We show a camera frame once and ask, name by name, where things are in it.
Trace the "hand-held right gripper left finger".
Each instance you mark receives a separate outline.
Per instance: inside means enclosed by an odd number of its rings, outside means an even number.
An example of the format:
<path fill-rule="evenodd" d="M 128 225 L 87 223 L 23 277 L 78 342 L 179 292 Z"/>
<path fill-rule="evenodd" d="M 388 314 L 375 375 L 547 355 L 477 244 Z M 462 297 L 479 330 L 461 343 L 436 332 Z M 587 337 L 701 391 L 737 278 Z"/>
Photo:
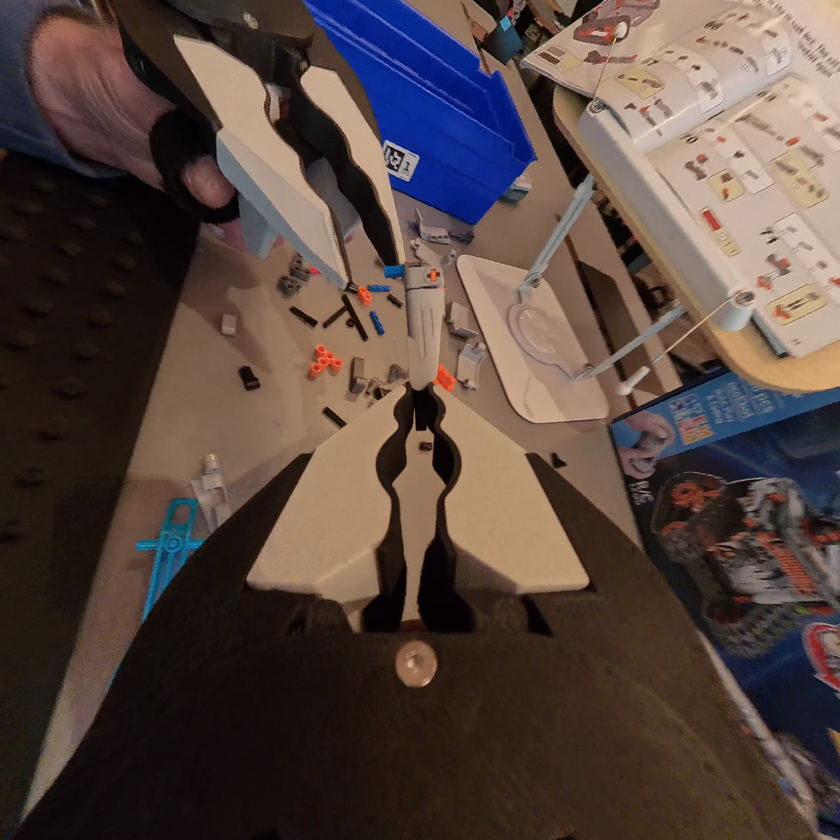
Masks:
<path fill-rule="evenodd" d="M 399 628 L 406 599 L 400 501 L 413 427 L 410 385 L 317 447 L 248 574 L 258 590 L 319 595 L 369 632 Z"/>

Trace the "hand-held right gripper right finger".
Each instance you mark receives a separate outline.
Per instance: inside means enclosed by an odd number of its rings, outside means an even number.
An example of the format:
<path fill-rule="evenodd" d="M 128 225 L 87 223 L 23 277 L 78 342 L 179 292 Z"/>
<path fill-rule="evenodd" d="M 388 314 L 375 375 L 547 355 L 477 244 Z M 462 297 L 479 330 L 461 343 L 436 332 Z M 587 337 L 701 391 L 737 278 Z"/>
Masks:
<path fill-rule="evenodd" d="M 422 619 L 434 632 L 529 627 L 535 595 L 581 592 L 591 579 L 534 459 L 446 392 L 422 392 L 443 491 L 422 567 Z"/>

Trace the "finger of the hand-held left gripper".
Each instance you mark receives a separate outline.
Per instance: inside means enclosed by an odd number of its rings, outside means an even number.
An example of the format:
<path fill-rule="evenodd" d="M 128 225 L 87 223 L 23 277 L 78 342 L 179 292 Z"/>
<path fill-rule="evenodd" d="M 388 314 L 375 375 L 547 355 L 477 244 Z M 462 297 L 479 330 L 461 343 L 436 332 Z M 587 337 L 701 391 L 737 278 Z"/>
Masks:
<path fill-rule="evenodd" d="M 301 65 L 290 118 L 305 143 L 326 161 L 338 194 L 355 211 L 382 262 L 402 264 L 403 234 L 382 142 L 339 73 Z"/>
<path fill-rule="evenodd" d="M 248 251 L 267 257 L 277 237 L 339 289 L 350 282 L 330 206 L 312 189 L 298 154 L 281 138 L 267 111 L 270 97 L 256 72 L 206 41 L 174 36 L 220 127 L 216 161 L 236 187 Z"/>

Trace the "light grey beam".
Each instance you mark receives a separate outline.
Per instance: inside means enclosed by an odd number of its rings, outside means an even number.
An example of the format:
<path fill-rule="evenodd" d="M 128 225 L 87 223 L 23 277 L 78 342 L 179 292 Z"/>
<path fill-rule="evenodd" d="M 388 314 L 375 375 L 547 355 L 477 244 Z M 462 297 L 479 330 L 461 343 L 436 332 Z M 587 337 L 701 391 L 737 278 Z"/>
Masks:
<path fill-rule="evenodd" d="M 406 292 L 408 379 L 415 391 L 424 390 L 438 376 L 442 326 L 445 317 L 443 288 L 416 288 Z"/>

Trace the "person's left forearm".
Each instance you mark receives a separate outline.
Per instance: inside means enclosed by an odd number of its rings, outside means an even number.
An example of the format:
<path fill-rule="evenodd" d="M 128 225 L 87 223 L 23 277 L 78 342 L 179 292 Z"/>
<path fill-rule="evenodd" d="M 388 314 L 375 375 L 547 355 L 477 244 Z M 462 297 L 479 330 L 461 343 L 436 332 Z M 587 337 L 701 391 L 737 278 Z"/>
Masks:
<path fill-rule="evenodd" d="M 1 146 L 52 165 L 94 178 L 119 177 L 123 172 L 77 157 L 59 140 L 35 99 L 30 76 L 30 48 L 39 27 L 51 18 L 68 18 L 100 29 L 122 54 L 118 30 L 98 21 L 76 2 L 1 2 Z"/>

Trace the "person's left hand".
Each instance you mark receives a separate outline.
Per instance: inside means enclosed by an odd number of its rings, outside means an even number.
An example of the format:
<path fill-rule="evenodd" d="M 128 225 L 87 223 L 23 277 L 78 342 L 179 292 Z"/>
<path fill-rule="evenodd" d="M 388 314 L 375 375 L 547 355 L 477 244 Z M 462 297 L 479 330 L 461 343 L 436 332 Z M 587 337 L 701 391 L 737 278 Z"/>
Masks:
<path fill-rule="evenodd" d="M 117 28 L 65 13 L 46 17 L 31 41 L 29 75 L 39 109 L 69 153 L 163 189 L 150 135 L 175 106 L 135 76 Z"/>

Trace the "blue storage box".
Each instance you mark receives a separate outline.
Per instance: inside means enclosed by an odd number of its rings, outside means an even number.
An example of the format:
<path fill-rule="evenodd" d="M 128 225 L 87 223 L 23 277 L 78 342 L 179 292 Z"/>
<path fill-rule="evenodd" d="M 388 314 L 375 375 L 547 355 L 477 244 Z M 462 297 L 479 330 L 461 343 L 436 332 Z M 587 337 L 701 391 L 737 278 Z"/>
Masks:
<path fill-rule="evenodd" d="M 537 158 L 499 71 L 400 1 L 314 1 L 370 100 L 400 193 L 477 224 Z"/>

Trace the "light grey long block piece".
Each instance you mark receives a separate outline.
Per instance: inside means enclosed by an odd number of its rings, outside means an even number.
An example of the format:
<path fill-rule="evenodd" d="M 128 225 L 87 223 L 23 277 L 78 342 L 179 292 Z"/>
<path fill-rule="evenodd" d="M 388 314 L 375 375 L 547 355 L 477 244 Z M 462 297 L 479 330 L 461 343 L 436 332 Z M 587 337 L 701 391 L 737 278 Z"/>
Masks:
<path fill-rule="evenodd" d="M 202 474 L 191 482 L 192 492 L 208 532 L 221 527 L 232 515 L 221 461 L 215 454 L 203 458 Z"/>

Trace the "teal separator tool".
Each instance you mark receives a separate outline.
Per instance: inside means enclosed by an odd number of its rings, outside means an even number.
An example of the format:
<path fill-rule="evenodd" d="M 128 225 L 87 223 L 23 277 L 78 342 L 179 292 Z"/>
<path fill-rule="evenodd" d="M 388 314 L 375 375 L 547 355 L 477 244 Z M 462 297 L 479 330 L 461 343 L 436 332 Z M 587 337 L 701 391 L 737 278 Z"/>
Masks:
<path fill-rule="evenodd" d="M 158 535 L 153 539 L 139 540 L 135 543 L 136 551 L 154 555 L 140 619 L 142 623 L 185 562 L 205 541 L 193 537 L 197 511 L 198 502 L 195 499 L 172 499 Z"/>

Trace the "dark teal cup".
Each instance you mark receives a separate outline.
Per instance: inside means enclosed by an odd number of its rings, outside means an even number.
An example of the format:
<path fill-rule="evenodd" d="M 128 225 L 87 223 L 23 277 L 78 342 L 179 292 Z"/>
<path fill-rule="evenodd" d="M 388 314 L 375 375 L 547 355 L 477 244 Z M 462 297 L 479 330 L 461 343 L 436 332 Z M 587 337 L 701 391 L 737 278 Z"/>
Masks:
<path fill-rule="evenodd" d="M 506 65 L 522 50 L 523 42 L 511 19 L 506 15 L 497 22 L 497 26 L 485 38 L 483 50 L 501 64 Z"/>

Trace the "white tipped rod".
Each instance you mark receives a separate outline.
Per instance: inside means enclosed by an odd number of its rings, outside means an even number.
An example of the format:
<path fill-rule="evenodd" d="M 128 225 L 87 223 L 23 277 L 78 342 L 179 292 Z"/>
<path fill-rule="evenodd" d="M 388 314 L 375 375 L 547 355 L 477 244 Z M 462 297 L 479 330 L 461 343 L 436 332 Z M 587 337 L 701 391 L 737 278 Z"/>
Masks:
<path fill-rule="evenodd" d="M 627 25 L 625 23 L 620 23 L 620 24 L 616 25 L 616 27 L 613 31 L 612 42 L 611 42 L 611 44 L 608 48 L 608 51 L 607 51 L 606 56 L 604 58 L 604 61 L 602 63 L 602 68 L 600 70 L 600 75 L 599 75 L 598 80 L 595 84 L 595 90 L 593 92 L 593 97 L 592 97 L 592 102 L 591 102 L 593 110 L 597 110 L 597 108 L 599 107 L 599 101 L 600 101 L 599 94 L 598 94 L 599 93 L 599 88 L 602 84 L 602 81 L 603 81 L 604 75 L 606 73 L 606 70 L 609 67 L 610 61 L 612 59 L 614 48 L 615 48 L 615 46 L 616 46 L 616 44 L 619 40 L 624 39 L 624 37 L 626 36 L 626 33 L 627 33 Z"/>
<path fill-rule="evenodd" d="M 701 318 L 691 328 L 680 334 L 677 340 L 667 345 L 663 349 L 662 353 L 655 357 L 650 364 L 643 365 L 631 376 L 627 377 L 623 381 L 620 381 L 618 387 L 616 388 L 616 394 L 619 396 L 630 395 L 633 390 L 637 388 L 638 384 L 651 374 L 653 365 L 670 355 L 671 351 L 674 350 L 680 343 L 684 342 L 686 338 L 696 332 L 700 327 L 704 326 L 707 322 L 715 319 L 720 313 L 729 312 L 730 314 L 728 315 L 728 318 L 730 321 L 735 323 L 735 330 L 738 331 L 743 329 L 743 327 L 748 324 L 752 318 L 755 302 L 756 296 L 754 292 L 747 289 L 735 291 L 721 304 L 712 309 L 708 315 Z"/>

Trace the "robot kit box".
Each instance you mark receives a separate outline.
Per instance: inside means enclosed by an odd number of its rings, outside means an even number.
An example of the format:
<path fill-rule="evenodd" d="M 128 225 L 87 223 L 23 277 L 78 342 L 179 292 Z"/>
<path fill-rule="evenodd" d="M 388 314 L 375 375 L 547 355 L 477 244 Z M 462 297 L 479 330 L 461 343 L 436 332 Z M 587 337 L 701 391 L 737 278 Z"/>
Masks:
<path fill-rule="evenodd" d="M 838 388 L 718 371 L 610 434 L 650 559 L 768 733 L 783 786 L 838 838 Z"/>

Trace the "black dimpled mat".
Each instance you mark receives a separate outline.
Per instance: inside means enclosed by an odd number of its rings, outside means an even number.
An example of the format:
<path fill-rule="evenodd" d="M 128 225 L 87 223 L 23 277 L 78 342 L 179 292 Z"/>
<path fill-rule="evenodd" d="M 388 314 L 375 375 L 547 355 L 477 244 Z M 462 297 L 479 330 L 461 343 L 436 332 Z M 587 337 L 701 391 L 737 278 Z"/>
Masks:
<path fill-rule="evenodd" d="M 197 221 L 132 177 L 1 165 L 1 824 L 23 811 Z"/>

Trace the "instruction booklet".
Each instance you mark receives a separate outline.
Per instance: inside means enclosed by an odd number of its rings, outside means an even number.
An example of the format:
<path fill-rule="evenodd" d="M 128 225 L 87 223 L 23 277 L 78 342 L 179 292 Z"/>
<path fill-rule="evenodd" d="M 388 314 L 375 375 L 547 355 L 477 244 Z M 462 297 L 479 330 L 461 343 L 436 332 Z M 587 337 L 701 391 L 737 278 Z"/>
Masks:
<path fill-rule="evenodd" d="M 685 209 L 671 244 L 704 251 L 699 301 L 754 292 L 750 322 L 783 357 L 838 341 L 837 35 L 805 2 L 609 1 L 521 61 L 590 100 L 598 161 Z"/>

